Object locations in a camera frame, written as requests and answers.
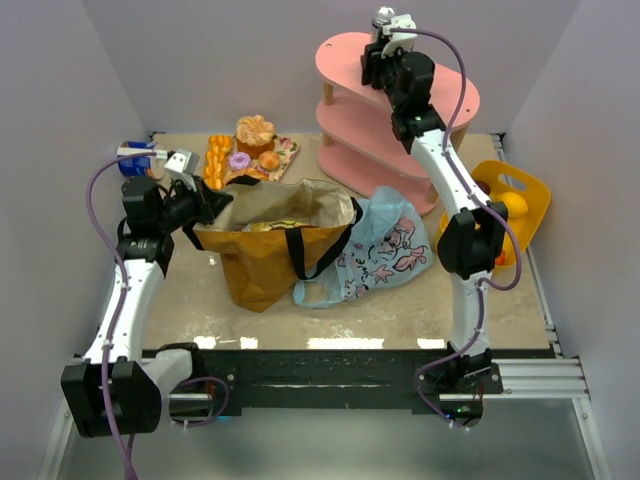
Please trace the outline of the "silver drink can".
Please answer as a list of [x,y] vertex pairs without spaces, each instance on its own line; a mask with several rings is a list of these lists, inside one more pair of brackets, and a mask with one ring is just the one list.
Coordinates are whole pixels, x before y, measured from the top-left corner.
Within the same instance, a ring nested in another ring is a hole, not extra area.
[[375,46],[384,46],[391,36],[385,32],[385,28],[391,24],[396,16],[396,9],[389,6],[378,7],[371,18],[371,43]]

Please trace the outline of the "brown paper tote bag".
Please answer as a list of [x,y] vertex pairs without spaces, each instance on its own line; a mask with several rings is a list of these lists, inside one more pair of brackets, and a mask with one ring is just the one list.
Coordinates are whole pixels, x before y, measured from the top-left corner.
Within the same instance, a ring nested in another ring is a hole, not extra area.
[[[229,184],[234,200],[213,224],[196,223],[188,238],[196,249],[220,256],[233,302],[253,312],[276,303],[299,280],[319,276],[340,255],[362,217],[357,201],[336,184]],[[242,232],[253,222],[294,219],[305,227]]]

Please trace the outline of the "brown chips bag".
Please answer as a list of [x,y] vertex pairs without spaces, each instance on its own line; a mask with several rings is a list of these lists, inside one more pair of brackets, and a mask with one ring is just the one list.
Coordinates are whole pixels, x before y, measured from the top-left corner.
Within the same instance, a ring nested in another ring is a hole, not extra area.
[[253,222],[241,229],[242,232],[269,232],[305,227],[306,223],[294,219]]

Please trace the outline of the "blue printed plastic bag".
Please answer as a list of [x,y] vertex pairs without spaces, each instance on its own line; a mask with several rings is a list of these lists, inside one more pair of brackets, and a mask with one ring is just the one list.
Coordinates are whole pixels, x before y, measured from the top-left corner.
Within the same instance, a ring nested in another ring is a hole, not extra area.
[[376,289],[400,287],[432,266],[426,228],[409,200],[382,186],[357,203],[362,217],[349,241],[319,276],[296,283],[296,305],[329,308]]

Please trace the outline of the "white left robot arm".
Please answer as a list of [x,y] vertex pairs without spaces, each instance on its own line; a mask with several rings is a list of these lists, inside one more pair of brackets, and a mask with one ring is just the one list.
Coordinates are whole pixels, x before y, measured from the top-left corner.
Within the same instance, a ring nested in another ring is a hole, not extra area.
[[233,198],[174,180],[164,188],[148,177],[122,186],[125,216],[118,226],[116,266],[107,310],[89,350],[64,368],[61,387],[84,438],[151,433],[177,388],[209,380],[199,347],[173,343],[143,359],[142,337],[155,295],[167,276],[172,234],[182,230],[197,249],[193,228],[210,225]]

